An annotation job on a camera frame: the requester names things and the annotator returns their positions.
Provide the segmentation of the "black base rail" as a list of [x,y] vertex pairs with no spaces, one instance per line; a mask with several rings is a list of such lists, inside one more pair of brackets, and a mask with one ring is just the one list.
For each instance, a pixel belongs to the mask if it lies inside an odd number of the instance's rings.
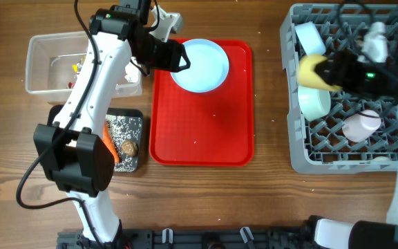
[[214,242],[225,248],[320,248],[309,232],[298,227],[252,230],[181,230],[163,231],[124,229],[105,248],[136,249],[207,249]]

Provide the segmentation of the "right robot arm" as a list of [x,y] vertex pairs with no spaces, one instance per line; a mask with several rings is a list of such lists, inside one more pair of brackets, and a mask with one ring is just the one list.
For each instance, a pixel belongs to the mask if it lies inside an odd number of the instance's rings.
[[[351,50],[340,51],[332,58],[307,54],[299,62],[297,82],[307,88],[343,91],[369,101],[390,99],[397,108],[398,124],[398,61],[386,67],[384,24],[375,19],[367,5],[361,7],[370,20],[362,47],[357,49],[353,34],[343,26],[343,7],[338,6],[334,21],[349,40]],[[314,241],[324,248],[398,248],[398,154],[397,182],[386,222],[358,221],[350,225],[320,219],[314,230]]]

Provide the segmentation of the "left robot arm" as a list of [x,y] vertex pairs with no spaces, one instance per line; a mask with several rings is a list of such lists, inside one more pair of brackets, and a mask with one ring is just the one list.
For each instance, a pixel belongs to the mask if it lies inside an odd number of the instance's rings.
[[68,100],[50,124],[39,124],[34,132],[34,165],[75,204],[83,223],[75,241],[81,248],[130,246],[111,205],[108,186],[115,163],[102,140],[108,107],[126,65],[143,73],[177,73],[191,65],[185,47],[170,38],[172,27],[161,19],[148,24],[150,12],[158,8],[155,1],[121,1],[99,9],[83,25],[88,50]]

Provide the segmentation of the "clear plastic storage bin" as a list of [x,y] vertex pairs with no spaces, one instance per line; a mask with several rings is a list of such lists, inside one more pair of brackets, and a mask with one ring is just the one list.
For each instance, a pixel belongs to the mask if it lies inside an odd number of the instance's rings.
[[[92,51],[84,31],[32,37],[26,60],[26,91],[47,102],[67,101],[72,91],[68,83],[76,83],[79,77],[72,65]],[[142,94],[142,74],[137,86],[116,89],[126,65],[112,66],[107,73],[107,88],[111,90],[113,98]]]

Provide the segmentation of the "yellow cup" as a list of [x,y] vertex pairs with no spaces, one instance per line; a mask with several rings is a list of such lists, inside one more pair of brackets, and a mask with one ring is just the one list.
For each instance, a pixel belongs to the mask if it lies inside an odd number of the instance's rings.
[[321,89],[333,92],[341,91],[342,88],[340,86],[329,85],[315,71],[318,64],[327,60],[327,57],[323,55],[305,55],[299,61],[299,68],[296,73],[298,85],[311,89]]

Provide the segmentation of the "light blue plate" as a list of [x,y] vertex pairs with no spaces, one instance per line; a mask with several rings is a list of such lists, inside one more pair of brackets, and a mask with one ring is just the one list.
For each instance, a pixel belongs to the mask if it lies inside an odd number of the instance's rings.
[[229,58],[223,48],[208,39],[190,39],[183,43],[190,67],[171,73],[174,82],[192,93],[218,88],[229,73]]

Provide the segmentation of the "yellow foil wrapper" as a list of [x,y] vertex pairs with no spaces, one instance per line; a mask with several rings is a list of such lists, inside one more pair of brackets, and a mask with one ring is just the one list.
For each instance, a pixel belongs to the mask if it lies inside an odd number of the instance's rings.
[[72,65],[72,69],[74,70],[74,72],[75,72],[77,75],[80,74],[80,72],[81,72],[81,70],[82,70],[82,67],[83,67],[83,65],[84,65],[85,59],[86,59],[86,56],[83,56],[83,57],[78,61],[78,63]]

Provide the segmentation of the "red serving tray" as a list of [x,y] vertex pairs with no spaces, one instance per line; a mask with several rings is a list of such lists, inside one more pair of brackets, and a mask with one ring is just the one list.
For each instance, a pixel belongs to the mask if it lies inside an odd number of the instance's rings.
[[252,50],[242,40],[216,43],[229,75],[215,90],[191,93],[154,73],[149,153],[161,165],[243,167],[254,156]]

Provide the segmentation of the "pink cup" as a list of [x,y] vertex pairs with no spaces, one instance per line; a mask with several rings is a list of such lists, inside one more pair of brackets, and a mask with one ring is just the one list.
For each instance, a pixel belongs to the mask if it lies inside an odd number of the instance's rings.
[[343,135],[352,142],[369,138],[381,126],[381,118],[373,110],[364,110],[344,120]]

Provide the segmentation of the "black waste tray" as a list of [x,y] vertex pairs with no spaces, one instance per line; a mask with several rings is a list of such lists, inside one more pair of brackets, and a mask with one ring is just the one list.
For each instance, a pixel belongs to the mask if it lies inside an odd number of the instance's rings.
[[134,172],[139,164],[144,118],[137,109],[109,108],[100,138],[114,160],[114,172]]

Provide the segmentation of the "light blue bowl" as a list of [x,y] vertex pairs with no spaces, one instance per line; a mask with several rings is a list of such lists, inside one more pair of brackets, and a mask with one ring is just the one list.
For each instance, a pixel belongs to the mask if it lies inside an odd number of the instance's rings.
[[307,55],[324,55],[325,44],[313,22],[295,26],[296,35]]

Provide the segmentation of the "white rice grains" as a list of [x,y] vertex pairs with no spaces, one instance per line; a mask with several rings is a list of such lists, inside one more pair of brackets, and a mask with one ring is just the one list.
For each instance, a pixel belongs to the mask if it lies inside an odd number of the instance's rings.
[[[115,149],[120,157],[120,162],[115,164],[115,172],[134,172],[138,168],[139,147],[142,137],[143,119],[132,116],[106,115],[108,132],[111,136]],[[138,154],[135,157],[127,156],[121,149],[125,140],[132,140],[138,146]]]

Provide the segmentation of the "grey dishwasher rack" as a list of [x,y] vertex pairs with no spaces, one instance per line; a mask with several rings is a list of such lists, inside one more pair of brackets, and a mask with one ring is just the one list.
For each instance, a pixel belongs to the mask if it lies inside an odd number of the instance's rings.
[[[313,22],[325,44],[323,56],[337,59],[337,52],[351,52],[358,61],[371,64],[398,87],[398,5],[295,4],[280,29],[283,68],[287,73],[290,110],[287,125],[292,167],[303,174],[355,174],[395,171],[398,168],[398,96],[365,99],[341,91],[330,92],[330,112],[308,121],[298,99],[297,70],[307,55],[296,35],[295,26]],[[386,25],[388,58],[376,63],[361,52],[365,34],[374,22]],[[344,120],[364,110],[373,110],[381,126],[361,142],[348,140],[342,132]],[[372,161],[387,156],[392,161]]]

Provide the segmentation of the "white plastic spoon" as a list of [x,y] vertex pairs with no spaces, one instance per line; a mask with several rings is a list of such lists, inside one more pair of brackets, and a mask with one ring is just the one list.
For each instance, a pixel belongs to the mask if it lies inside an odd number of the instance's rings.
[[378,156],[376,158],[374,158],[372,161],[375,162],[388,162],[388,161],[392,161],[391,158],[387,157],[387,156]]

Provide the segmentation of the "orange carrot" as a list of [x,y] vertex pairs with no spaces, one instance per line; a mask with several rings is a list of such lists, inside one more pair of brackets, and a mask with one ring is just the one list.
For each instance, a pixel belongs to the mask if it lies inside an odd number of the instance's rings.
[[115,149],[115,146],[113,144],[111,136],[110,136],[110,134],[108,132],[108,123],[107,123],[107,121],[104,122],[102,141],[104,142],[104,144],[106,145],[108,150],[113,155],[114,163],[118,164],[120,162],[120,157],[119,157],[119,155],[117,153],[117,150]]

